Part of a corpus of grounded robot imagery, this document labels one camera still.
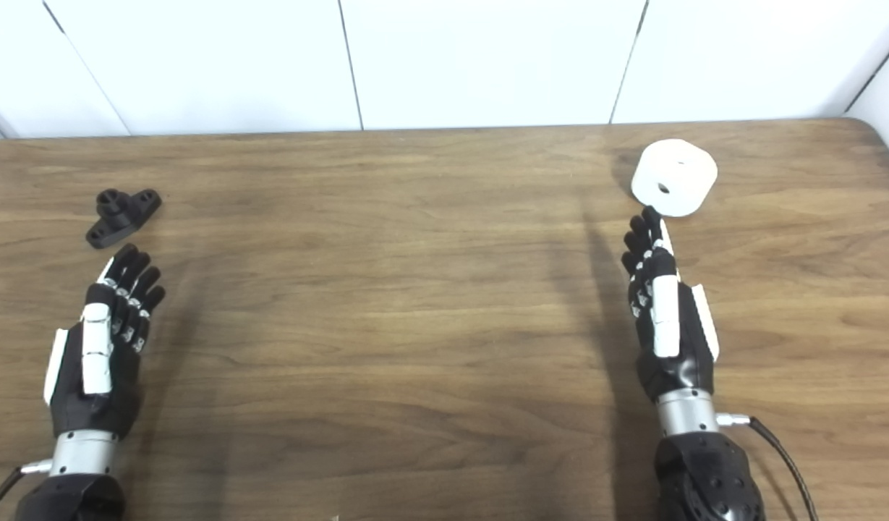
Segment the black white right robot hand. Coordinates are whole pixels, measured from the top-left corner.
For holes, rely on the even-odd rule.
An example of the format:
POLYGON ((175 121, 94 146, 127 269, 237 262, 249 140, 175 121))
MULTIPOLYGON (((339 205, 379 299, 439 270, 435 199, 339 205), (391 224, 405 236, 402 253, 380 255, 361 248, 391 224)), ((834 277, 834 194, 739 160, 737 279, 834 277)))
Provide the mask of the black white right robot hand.
POLYGON ((665 220, 652 206, 631 218, 621 263, 639 340, 637 373, 664 436, 716 432, 719 347, 702 286, 682 281, 665 220))

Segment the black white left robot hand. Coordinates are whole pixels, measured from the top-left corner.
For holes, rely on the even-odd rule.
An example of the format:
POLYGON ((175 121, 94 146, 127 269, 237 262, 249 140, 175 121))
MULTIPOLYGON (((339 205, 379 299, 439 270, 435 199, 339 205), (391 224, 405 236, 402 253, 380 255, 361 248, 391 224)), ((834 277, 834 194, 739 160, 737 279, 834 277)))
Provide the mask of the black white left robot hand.
POLYGON ((166 296, 160 278, 146 251, 124 245, 86 289, 78 321, 55 331, 42 389, 55 438, 51 477, 111 472, 143 405, 141 355, 166 296))

